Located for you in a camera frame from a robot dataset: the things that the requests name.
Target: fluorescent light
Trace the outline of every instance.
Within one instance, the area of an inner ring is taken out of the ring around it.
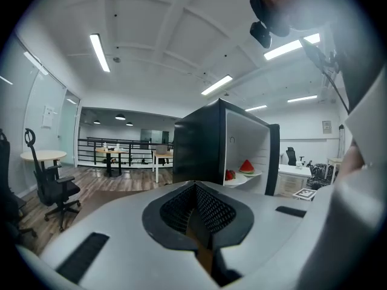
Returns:
[[[210,88],[207,88],[205,91],[203,91],[201,94],[202,95],[207,95],[209,94],[210,92],[218,89],[220,86],[223,86],[224,84],[227,84],[228,82],[232,81],[232,77],[227,75],[225,77],[223,77],[219,82],[216,82],[215,84],[213,84]]]
[[[122,114],[118,114],[117,116],[115,116],[115,119],[118,119],[118,120],[125,120],[125,116],[122,115]]]
[[[290,103],[290,102],[297,102],[297,101],[304,101],[304,100],[310,100],[310,99],[316,99],[316,98],[317,98],[316,95],[311,95],[310,97],[304,97],[304,98],[288,100],[288,103]]]
[[[101,64],[102,69],[105,72],[110,72],[108,63],[106,62],[105,54],[103,53],[101,40],[99,38],[99,34],[91,34],[90,35],[91,43],[94,47],[94,51],[96,52],[99,63]]]
[[[264,108],[267,108],[267,106],[266,106],[266,105],[257,106],[256,108],[245,109],[245,111],[246,111],[246,112],[250,112],[250,111],[255,111],[256,109],[264,109]]]
[[[37,67],[38,70],[40,70],[44,75],[48,75],[48,72],[46,71],[45,68],[43,68],[42,64],[37,61],[37,59],[35,57],[33,57],[28,51],[25,51],[24,52],[24,56],[30,61],[32,62],[32,64]]]
[[[43,66],[41,67],[41,73],[43,73],[43,75],[48,75],[48,72],[45,68],[43,68]]]
[[[5,83],[8,83],[10,85],[13,85],[13,83],[11,83],[9,80],[3,78],[3,76],[0,76],[0,79],[2,79]]]
[[[315,44],[315,43],[320,42],[320,34],[316,33],[316,34],[313,34],[311,36],[307,36],[304,39],[312,44]],[[275,50],[269,51],[266,54],[264,54],[264,56],[265,56],[266,60],[270,60],[270,59],[273,59],[273,58],[278,57],[280,55],[289,53],[290,51],[294,51],[294,50],[301,48],[301,47],[302,47],[301,42],[299,40],[297,40],[297,41],[285,44],[284,46],[281,46],[279,48],[276,48]]]

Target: glass wall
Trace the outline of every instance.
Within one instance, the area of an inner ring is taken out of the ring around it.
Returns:
[[[61,160],[61,163],[71,166],[75,165],[74,133],[78,106],[79,99],[71,92],[67,91],[60,115],[58,140],[59,150],[67,153]]]

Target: office chair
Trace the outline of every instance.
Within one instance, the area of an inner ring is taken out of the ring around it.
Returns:
[[[32,228],[19,228],[19,209],[25,205],[25,201],[13,194],[8,185],[8,167],[10,162],[10,142],[0,129],[0,198],[3,216],[5,216],[6,227],[15,241],[19,242],[22,234],[31,232],[36,237]]]
[[[62,166],[52,166],[42,171],[39,166],[39,162],[36,158],[36,153],[33,144],[35,143],[35,133],[26,128],[24,134],[24,140],[27,146],[31,149],[32,156],[34,158],[35,164],[35,177],[37,182],[37,195],[46,206],[52,206],[56,203],[57,207],[48,213],[45,214],[44,220],[48,221],[48,216],[57,212],[60,212],[60,221],[59,221],[59,231],[63,232],[63,217],[66,211],[70,211],[72,213],[78,214],[79,211],[71,208],[72,205],[77,204],[80,206],[80,202],[78,200],[72,201],[69,203],[65,203],[68,201],[68,198],[76,193],[80,192],[80,188],[75,185],[72,181],[75,179],[73,176],[64,177],[57,180],[48,180],[48,177],[52,177],[53,172],[57,171],[58,168]]]
[[[296,152],[294,151],[294,149],[292,147],[288,147],[286,154],[288,155],[288,159],[289,159],[288,165],[296,166],[297,159],[296,159]]]

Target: white ceiling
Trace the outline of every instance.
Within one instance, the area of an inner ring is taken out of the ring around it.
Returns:
[[[256,21],[249,0],[41,0],[41,4],[43,21],[55,42],[93,90],[192,110],[218,97],[245,109],[263,104],[278,108],[289,98],[321,91],[321,75],[302,50],[264,59],[265,49],[249,34]],[[272,48],[315,32],[325,48],[323,29],[273,37]],[[92,33],[101,35],[110,73],[103,72],[94,54]],[[113,62],[113,57],[121,58],[121,63]],[[234,81],[207,97],[201,95],[227,74]]]

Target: watermelon slice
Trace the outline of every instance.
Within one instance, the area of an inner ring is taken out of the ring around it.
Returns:
[[[242,166],[239,168],[239,171],[246,174],[253,174],[255,169],[250,163],[249,160],[243,162]]]
[[[224,178],[226,181],[231,181],[232,179],[235,179],[236,175],[233,170],[226,170],[226,177]]]

